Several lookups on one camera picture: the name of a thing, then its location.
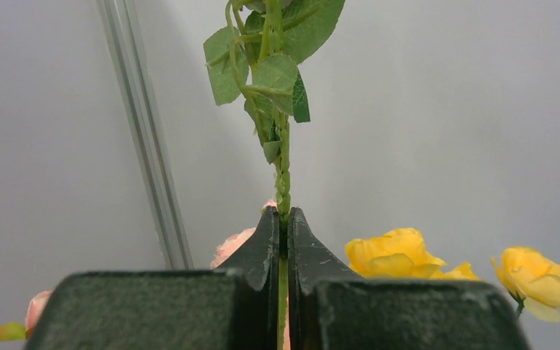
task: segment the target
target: metal frame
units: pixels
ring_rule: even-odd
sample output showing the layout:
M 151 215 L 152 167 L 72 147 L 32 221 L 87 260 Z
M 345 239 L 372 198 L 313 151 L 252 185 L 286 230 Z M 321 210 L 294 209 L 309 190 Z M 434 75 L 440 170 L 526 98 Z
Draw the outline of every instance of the metal frame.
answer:
M 133 0 L 97 0 L 166 267 L 193 268 Z

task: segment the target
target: black metal clamp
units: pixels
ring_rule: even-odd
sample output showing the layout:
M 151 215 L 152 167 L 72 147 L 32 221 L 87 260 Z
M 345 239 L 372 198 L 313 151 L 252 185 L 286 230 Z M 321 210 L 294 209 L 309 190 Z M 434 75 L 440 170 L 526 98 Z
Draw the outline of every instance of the black metal clamp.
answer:
M 474 281 L 367 280 L 289 224 L 291 349 L 529 350 L 513 309 Z M 276 349 L 275 208 L 213 271 L 87 272 L 55 289 L 25 349 Z

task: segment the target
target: white wall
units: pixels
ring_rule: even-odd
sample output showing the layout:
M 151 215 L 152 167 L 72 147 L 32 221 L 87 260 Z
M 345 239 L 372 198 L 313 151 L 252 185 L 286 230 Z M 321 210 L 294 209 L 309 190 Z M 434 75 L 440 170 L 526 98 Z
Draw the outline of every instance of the white wall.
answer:
M 75 271 L 164 269 L 96 7 L 0 0 L 0 324 Z
M 224 4 L 136 2 L 198 267 L 273 195 L 241 102 L 211 97 L 202 44 Z M 347 1 L 301 71 L 312 123 L 292 128 L 292 197 L 339 257 L 411 226 L 490 281 L 506 246 L 560 263 L 560 1 Z M 523 322 L 536 350 L 560 349 L 560 324 Z

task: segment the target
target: yellow rose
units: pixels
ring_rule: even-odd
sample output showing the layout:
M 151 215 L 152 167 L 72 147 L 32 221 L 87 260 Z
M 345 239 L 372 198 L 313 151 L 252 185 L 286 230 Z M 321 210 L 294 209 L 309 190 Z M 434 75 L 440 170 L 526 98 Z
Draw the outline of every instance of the yellow rose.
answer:
M 349 267 L 364 277 L 429 278 L 446 262 L 426 251 L 421 233 L 399 228 L 381 237 L 354 239 L 345 246 Z
M 526 246 L 507 248 L 502 267 L 491 261 L 497 278 L 529 312 L 544 321 L 560 321 L 560 265 Z
M 464 262 L 456 266 L 455 269 L 453 269 L 450 272 L 443 273 L 437 270 L 432 274 L 432 276 L 430 276 L 430 278 L 431 279 L 468 279 L 471 281 L 480 280 L 480 278 L 477 277 L 475 273 L 473 273 L 473 271 L 471 271 L 471 264 L 469 264 L 468 262 Z

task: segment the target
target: metal pole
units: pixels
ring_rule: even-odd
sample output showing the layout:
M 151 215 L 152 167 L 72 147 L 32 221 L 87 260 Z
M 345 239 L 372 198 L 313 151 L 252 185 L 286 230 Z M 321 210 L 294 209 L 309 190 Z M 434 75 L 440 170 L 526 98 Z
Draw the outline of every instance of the metal pole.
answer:
M 166 267 L 193 268 L 133 0 L 97 0 Z

